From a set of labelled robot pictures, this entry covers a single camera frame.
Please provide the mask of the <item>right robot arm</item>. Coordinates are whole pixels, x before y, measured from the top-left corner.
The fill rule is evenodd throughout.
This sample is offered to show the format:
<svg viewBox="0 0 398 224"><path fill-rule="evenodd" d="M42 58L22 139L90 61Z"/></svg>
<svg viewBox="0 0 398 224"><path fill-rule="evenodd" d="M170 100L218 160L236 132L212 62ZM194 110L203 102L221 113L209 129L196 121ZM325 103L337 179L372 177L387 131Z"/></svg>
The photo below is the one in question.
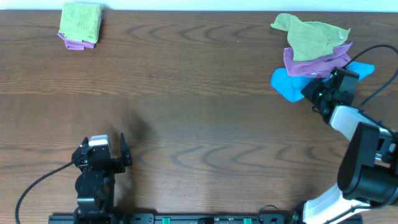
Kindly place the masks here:
<svg viewBox="0 0 398 224"><path fill-rule="evenodd" d="M336 184L301 203L291 223L362 223L362 212L397 205L397 132L351 105L358 82L357 73L335 67L328 80L316 79L301 91L349 145Z"/></svg>

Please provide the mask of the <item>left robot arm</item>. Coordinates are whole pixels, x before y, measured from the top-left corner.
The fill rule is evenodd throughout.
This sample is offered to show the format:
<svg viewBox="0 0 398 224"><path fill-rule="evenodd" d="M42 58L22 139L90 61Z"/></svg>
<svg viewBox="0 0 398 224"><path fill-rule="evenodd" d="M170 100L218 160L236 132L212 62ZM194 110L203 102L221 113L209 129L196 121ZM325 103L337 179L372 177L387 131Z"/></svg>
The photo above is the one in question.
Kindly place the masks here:
<svg viewBox="0 0 398 224"><path fill-rule="evenodd" d="M120 134L121 155L111 157L108 135L84 138L72 154L72 163L81 170L75 182L78 207L73 223L128 223L129 219L114 206L115 175L132 165L129 146Z"/></svg>

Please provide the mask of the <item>blue cloth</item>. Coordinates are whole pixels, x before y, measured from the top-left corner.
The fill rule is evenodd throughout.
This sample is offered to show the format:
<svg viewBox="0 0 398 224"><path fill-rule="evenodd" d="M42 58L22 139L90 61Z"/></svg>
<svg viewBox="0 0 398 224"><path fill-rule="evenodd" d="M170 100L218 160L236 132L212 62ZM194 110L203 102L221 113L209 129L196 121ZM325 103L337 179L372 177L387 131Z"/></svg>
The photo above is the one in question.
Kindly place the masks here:
<svg viewBox="0 0 398 224"><path fill-rule="evenodd" d="M352 62L347 69L359 74L359 81L372 74L375 69L374 65ZM287 73L286 68L278 68L271 76L271 86L278 91L289 102L296 102L304 98L301 94L302 89L313 81L312 77L291 77Z"/></svg>

